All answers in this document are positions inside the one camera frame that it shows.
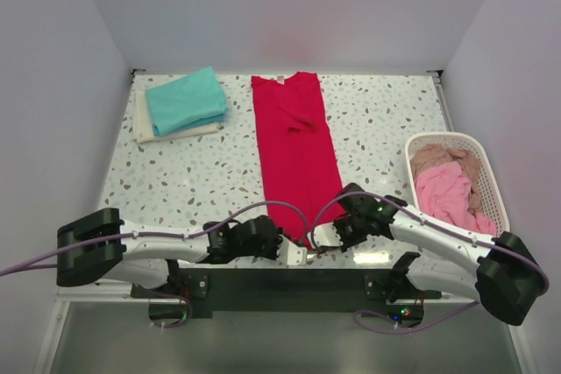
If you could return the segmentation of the red t shirt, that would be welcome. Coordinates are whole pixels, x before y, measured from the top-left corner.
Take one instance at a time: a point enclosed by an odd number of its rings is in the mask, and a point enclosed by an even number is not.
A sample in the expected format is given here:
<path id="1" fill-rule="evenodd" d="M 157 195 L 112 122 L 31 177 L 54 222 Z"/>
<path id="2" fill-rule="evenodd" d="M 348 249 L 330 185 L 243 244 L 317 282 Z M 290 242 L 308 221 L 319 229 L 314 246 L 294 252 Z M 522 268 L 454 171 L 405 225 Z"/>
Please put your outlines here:
<path id="1" fill-rule="evenodd" d="M 302 221 L 312 227 L 343 213 L 338 205 L 320 213 L 343 189 L 320 81 L 308 72 L 283 82 L 254 75 L 251 87 L 265 199 L 299 209 L 269 205 L 268 214 L 291 240 L 310 246 Z"/>

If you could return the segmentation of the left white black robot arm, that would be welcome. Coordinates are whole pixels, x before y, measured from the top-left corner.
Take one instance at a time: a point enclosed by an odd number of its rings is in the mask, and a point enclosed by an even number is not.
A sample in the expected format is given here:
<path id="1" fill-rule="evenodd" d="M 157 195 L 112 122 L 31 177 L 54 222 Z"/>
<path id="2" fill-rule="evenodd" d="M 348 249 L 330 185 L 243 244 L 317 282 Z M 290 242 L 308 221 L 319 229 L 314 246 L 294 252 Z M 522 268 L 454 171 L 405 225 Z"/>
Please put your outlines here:
<path id="1" fill-rule="evenodd" d="M 180 261 L 225 265 L 253 257 L 298 263 L 299 249 L 266 215 L 242 223 L 210 222 L 193 229 L 143 227 L 104 208 L 58 230 L 56 283 L 85 286 L 113 279 L 172 297 L 181 289 Z"/>

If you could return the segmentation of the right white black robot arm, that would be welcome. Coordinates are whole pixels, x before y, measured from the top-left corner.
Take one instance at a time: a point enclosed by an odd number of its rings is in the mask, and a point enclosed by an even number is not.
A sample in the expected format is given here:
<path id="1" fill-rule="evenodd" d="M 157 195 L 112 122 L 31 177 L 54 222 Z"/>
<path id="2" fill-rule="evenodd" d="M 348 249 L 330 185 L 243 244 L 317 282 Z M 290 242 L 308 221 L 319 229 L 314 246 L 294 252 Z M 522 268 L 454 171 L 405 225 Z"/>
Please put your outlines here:
<path id="1" fill-rule="evenodd" d="M 419 251 L 394 265 L 390 286 L 402 297 L 437 291 L 470 299 L 490 315 L 520 326 L 550 281 L 523 240 L 502 231 L 488 236 L 437 220 L 393 196 L 364 191 L 351 183 L 334 202 L 343 210 L 336 222 L 349 248 L 369 236 L 408 243 Z"/>

